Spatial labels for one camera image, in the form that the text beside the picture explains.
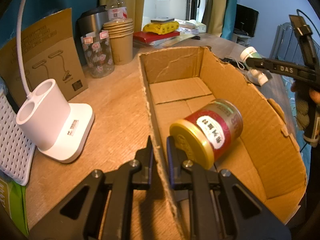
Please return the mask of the right hand in glove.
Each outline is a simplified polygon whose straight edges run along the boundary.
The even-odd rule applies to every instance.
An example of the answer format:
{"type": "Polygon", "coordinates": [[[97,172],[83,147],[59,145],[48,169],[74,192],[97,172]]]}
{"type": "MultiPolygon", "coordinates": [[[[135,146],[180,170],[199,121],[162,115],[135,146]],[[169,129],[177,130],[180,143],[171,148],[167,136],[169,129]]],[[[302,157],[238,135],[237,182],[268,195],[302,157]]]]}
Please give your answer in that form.
{"type": "Polygon", "coordinates": [[[300,130],[305,130],[310,122],[308,116],[309,103],[311,99],[319,108],[319,91],[308,88],[303,83],[295,81],[291,86],[291,91],[295,93],[296,119],[300,130]]]}

